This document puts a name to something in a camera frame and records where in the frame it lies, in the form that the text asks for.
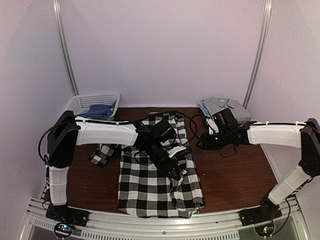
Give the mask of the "black white plaid shirt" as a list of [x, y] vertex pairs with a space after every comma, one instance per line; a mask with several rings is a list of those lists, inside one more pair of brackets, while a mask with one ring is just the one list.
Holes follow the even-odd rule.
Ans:
[[116, 150], [121, 150], [118, 178], [118, 209], [140, 218], [189, 218], [205, 207], [205, 197], [197, 167], [190, 151], [184, 118], [177, 114], [149, 117], [143, 124], [153, 126], [167, 120], [175, 135], [163, 146], [166, 149], [186, 147], [186, 154], [177, 153], [180, 180], [170, 179], [151, 162], [146, 152], [133, 146], [99, 144], [88, 158], [104, 168]]

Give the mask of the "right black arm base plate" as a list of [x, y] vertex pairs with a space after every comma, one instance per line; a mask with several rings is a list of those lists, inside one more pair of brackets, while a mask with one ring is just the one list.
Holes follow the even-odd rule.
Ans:
[[273, 203], [262, 203], [258, 207], [241, 210], [239, 218], [242, 226], [256, 225], [263, 222], [272, 221], [274, 218], [282, 216], [278, 205]]

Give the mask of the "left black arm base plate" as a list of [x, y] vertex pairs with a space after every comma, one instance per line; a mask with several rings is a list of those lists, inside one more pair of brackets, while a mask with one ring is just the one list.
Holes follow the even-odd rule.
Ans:
[[86, 227], [89, 212], [65, 205], [49, 204], [45, 217], [57, 222], [68, 223], [70, 225]]

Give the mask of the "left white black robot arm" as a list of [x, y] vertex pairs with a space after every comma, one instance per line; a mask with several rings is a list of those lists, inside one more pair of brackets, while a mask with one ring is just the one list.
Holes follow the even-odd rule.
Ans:
[[47, 137], [48, 180], [50, 202], [54, 205], [51, 210], [53, 215], [61, 222], [72, 218], [71, 209], [65, 205], [68, 170], [76, 146], [111, 144], [136, 147], [147, 153], [163, 175], [178, 181], [181, 174], [174, 158], [177, 151], [166, 150], [162, 145], [174, 134], [174, 128], [165, 119], [155, 125], [145, 125], [140, 121], [92, 120], [75, 116], [71, 110], [65, 111]]

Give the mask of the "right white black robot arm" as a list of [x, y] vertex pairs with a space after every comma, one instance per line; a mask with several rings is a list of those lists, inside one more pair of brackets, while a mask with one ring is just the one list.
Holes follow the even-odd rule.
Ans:
[[301, 150], [298, 165], [261, 200], [256, 210], [259, 220], [268, 220], [276, 207], [291, 194], [320, 174], [320, 125], [314, 118], [305, 122], [276, 123], [247, 121], [239, 123], [230, 109], [212, 116], [213, 133], [205, 132], [196, 146], [202, 150], [222, 150], [232, 145], [278, 145]]

